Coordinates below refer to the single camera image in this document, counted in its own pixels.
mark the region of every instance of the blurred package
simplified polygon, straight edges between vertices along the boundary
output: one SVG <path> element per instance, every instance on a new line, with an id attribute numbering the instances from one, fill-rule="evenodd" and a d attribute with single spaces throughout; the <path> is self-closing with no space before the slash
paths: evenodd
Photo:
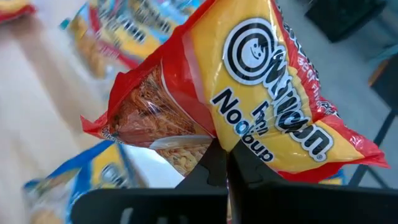
<path id="1" fill-rule="evenodd" d="M 163 44 L 201 3 L 195 2 L 90 0 L 67 29 L 93 76 L 114 79 Z"/>
<path id="2" fill-rule="evenodd" d="M 34 11 L 29 0 L 0 0 L 0 22 L 32 14 Z"/>
<path id="3" fill-rule="evenodd" d="M 70 211 L 82 195 L 95 189 L 139 187 L 122 146 L 103 141 L 66 161 L 44 179 L 23 187 L 30 223 L 71 223 Z"/>

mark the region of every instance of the smiley face logo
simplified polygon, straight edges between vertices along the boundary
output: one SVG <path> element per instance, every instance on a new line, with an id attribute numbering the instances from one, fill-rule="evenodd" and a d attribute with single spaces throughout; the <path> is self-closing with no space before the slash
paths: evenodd
<path id="1" fill-rule="evenodd" d="M 263 18 L 239 23 L 224 44 L 223 61 L 228 73 L 245 85 L 263 81 L 277 47 L 271 24 Z"/>

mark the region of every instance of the yellow package label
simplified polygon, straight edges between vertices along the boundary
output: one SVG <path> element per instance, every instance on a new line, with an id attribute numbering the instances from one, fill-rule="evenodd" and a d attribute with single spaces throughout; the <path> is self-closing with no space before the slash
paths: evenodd
<path id="1" fill-rule="evenodd" d="M 95 188 L 121 188 L 130 186 L 128 173 L 118 145 L 113 144 L 92 162 L 91 184 Z"/>
<path id="2" fill-rule="evenodd" d="M 96 78 L 113 79 L 137 67 L 161 45 L 148 27 L 129 16 L 124 2 L 91 0 L 70 23 L 77 51 Z"/>
<path id="3" fill-rule="evenodd" d="M 134 12 L 134 18 L 163 35 L 171 35 L 177 27 L 176 22 L 164 17 L 156 8 L 154 1 L 130 0 L 129 7 Z"/>

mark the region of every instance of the ramen noodle package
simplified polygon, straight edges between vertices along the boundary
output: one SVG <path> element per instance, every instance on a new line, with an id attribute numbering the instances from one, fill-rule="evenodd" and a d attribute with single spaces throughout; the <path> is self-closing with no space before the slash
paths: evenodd
<path id="1" fill-rule="evenodd" d="M 34 11 L 29 0 L 0 0 L 0 22 L 32 14 Z"/>
<path id="2" fill-rule="evenodd" d="M 318 72 L 273 0 L 205 1 L 139 67 L 119 74 L 108 112 L 83 129 L 151 149 L 242 141 L 289 180 L 343 164 L 387 167 L 320 95 Z"/>
<path id="3" fill-rule="evenodd" d="M 137 187 L 122 147 L 111 141 L 66 161 L 44 179 L 24 186 L 31 224 L 72 224 L 70 212 L 80 196 L 94 189 Z"/>
<path id="4" fill-rule="evenodd" d="M 75 45 L 93 75 L 111 79 L 137 67 L 183 24 L 199 5 L 158 0 L 90 0 L 70 23 Z"/>

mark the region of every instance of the instant noodle package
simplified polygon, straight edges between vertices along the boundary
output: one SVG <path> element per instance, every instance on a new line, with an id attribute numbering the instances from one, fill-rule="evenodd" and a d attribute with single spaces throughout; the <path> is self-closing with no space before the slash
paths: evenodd
<path id="1" fill-rule="evenodd" d="M 124 149 L 103 141 L 66 161 L 44 179 L 26 183 L 23 191 L 31 224 L 72 223 L 72 206 L 84 194 L 96 189 L 138 187 L 138 181 Z"/>
<path id="2" fill-rule="evenodd" d="M 206 1 L 141 65 L 120 73 L 108 111 L 82 125 L 156 149 L 179 167 L 194 166 L 213 138 L 226 151 L 242 141 L 289 180 L 319 182 L 344 164 L 388 167 L 320 95 L 318 72 L 273 0 Z M 184 160 L 181 148 L 195 153 Z"/>
<path id="3" fill-rule="evenodd" d="M 68 26 L 99 79 L 136 68 L 201 4 L 196 1 L 90 0 Z"/>
<path id="4" fill-rule="evenodd" d="M 29 0 L 0 0 L 0 22 L 32 14 L 34 11 Z"/>

